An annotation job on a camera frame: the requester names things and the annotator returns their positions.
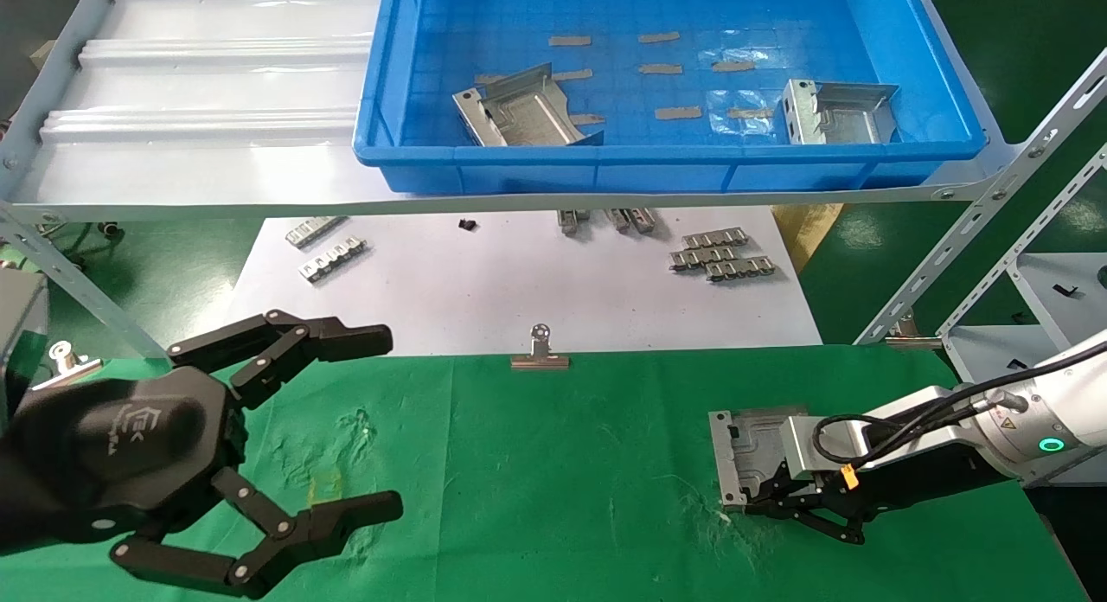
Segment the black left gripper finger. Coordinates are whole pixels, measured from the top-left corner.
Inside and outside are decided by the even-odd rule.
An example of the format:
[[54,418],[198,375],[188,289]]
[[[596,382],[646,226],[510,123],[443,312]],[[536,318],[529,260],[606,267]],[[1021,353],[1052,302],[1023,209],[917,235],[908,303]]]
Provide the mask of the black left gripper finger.
[[172,343],[170,365],[213,374],[242,364],[230,377],[238,405],[256,409],[315,361],[384,356],[393,350],[390,326],[345,326],[337,316],[302,319],[271,310]]
[[165,528],[154,526],[115,544],[112,561],[131,577],[158,585],[262,599],[297,567],[340,554],[359,528],[396,521],[404,511],[402,496],[387,490],[315,504],[290,516],[232,468],[215,473],[211,485],[262,532],[252,551],[234,558],[166,546]]

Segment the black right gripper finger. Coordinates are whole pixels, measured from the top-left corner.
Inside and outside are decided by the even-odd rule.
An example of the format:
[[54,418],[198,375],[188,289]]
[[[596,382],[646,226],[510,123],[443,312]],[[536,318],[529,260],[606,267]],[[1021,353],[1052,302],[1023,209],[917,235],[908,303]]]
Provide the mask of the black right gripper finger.
[[849,519],[837,515],[819,504],[795,504],[785,507],[786,518],[806,528],[811,528],[818,534],[846,544],[865,544],[863,521]]
[[772,477],[761,482],[745,504],[747,515],[769,515],[782,510],[829,509],[834,513],[853,513],[853,496],[846,492],[841,477],[815,477],[795,480]]

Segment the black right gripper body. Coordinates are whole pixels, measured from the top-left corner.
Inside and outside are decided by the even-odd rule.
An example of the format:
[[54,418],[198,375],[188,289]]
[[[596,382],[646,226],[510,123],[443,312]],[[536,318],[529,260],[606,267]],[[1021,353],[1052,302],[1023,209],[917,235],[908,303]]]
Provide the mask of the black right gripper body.
[[971,445],[949,443],[861,473],[861,485],[853,490],[853,518],[875,518],[1011,479]]

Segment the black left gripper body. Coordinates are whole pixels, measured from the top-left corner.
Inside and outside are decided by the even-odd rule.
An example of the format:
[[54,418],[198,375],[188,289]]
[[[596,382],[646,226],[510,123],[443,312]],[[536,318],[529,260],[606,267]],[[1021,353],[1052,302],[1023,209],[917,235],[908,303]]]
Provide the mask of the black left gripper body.
[[3,554],[178,534],[219,504],[246,437],[232,392],[194,367],[28,394],[3,434]]

